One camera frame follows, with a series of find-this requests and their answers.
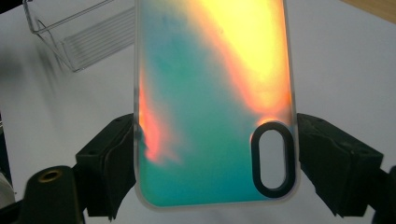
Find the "iridescent phone case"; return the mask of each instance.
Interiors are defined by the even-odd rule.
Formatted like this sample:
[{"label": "iridescent phone case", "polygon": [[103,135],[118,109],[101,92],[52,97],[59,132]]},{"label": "iridescent phone case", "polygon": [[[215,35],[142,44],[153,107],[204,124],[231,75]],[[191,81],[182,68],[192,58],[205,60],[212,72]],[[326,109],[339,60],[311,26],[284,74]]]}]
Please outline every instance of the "iridescent phone case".
[{"label": "iridescent phone case", "polygon": [[[282,0],[137,0],[135,171],[152,207],[271,202],[296,179]],[[267,188],[261,136],[281,134],[285,179]]]}]

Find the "black holder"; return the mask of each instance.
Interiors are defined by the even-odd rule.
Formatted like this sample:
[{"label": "black holder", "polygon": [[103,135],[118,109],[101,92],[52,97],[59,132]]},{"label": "black holder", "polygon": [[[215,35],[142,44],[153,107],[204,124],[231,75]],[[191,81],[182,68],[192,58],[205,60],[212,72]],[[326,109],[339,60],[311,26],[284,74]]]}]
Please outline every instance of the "black holder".
[{"label": "black holder", "polygon": [[[324,119],[298,114],[301,167],[317,195],[341,217],[361,217],[368,205],[374,224],[396,223],[396,166],[380,169],[383,154]],[[70,168],[55,166],[32,176],[23,201],[0,210],[2,223],[84,222],[115,218],[135,184],[133,115],[114,119],[76,156]]]}]

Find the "clear plastic box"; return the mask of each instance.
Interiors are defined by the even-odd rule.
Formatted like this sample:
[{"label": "clear plastic box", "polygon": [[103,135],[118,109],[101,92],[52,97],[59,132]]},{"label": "clear plastic box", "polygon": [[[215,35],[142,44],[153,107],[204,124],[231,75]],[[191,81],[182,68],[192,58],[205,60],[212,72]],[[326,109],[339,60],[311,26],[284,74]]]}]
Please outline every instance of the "clear plastic box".
[{"label": "clear plastic box", "polygon": [[134,43],[134,0],[23,0],[30,30],[74,72]]}]

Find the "white table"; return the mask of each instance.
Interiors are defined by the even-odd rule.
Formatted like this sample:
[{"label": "white table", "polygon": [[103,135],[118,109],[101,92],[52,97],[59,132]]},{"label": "white table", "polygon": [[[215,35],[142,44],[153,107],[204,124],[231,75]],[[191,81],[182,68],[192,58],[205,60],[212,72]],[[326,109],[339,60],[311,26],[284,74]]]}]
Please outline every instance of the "white table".
[{"label": "white table", "polygon": [[[288,0],[297,112],[328,120],[396,165],[396,25],[332,0]],[[21,7],[0,15],[0,109],[17,200],[30,176],[75,164],[116,117],[133,112],[134,48],[74,74],[30,34]],[[272,206],[156,213],[125,197],[113,223],[370,223],[334,217],[302,173],[297,193]],[[108,223],[87,218],[88,223]]]}]

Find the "phone case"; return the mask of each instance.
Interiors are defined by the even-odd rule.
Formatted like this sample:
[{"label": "phone case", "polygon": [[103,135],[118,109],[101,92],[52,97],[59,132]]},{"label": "phone case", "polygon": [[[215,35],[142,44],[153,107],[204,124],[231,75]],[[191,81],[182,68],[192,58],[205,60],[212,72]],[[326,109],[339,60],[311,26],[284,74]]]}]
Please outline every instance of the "phone case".
[{"label": "phone case", "polygon": [[[296,125],[284,1],[138,0],[136,29],[139,199],[166,208],[290,195]],[[284,144],[285,179],[272,189],[261,173],[268,130]]]}]

